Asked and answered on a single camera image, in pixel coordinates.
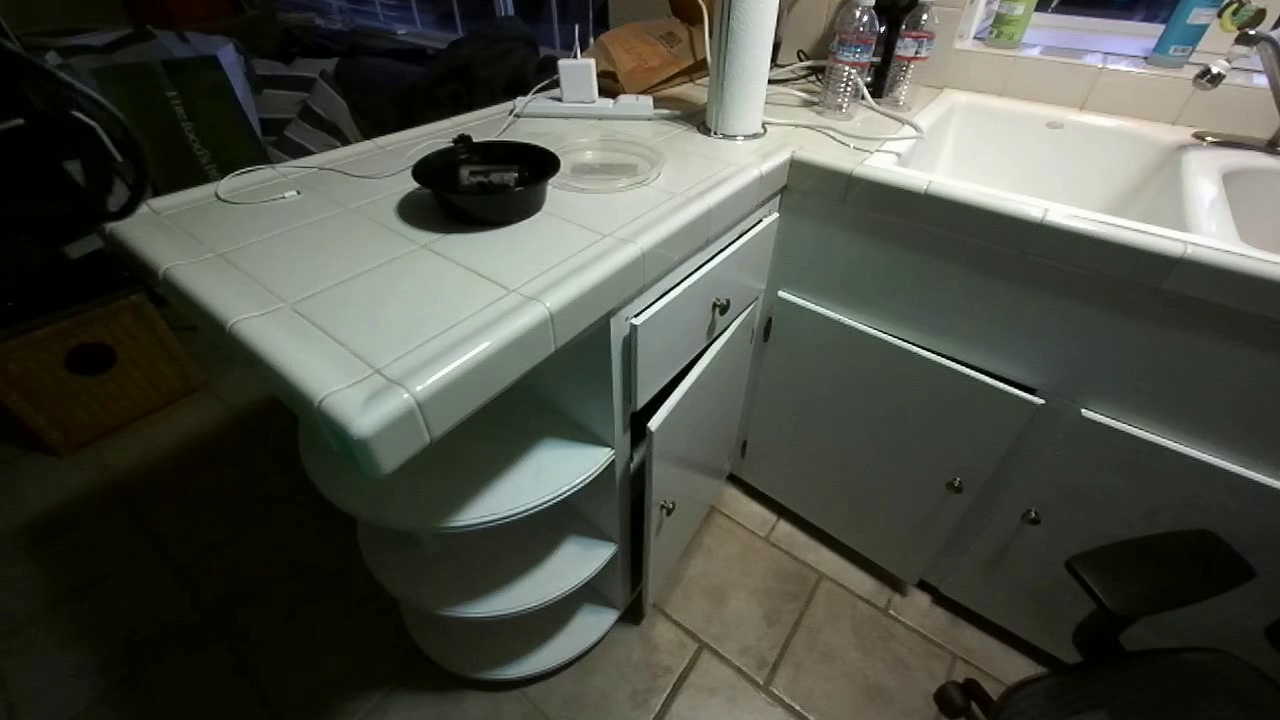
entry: office chair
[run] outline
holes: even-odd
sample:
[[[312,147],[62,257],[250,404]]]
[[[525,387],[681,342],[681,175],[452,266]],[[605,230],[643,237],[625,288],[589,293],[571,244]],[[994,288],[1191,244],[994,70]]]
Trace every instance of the office chair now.
[[[932,692],[949,720],[1280,720],[1280,683],[1207,647],[1124,653],[1119,633],[1146,616],[1241,589],[1256,568],[1218,533],[1166,533],[1068,559],[1098,599],[1077,624],[1079,663],[1012,683],[994,699],[978,681]]]

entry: drawer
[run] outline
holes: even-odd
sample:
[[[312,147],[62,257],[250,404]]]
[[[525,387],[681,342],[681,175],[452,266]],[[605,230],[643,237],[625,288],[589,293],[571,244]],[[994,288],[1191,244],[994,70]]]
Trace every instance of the drawer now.
[[[746,309],[764,298],[778,214],[632,315],[637,404],[666,387]]]

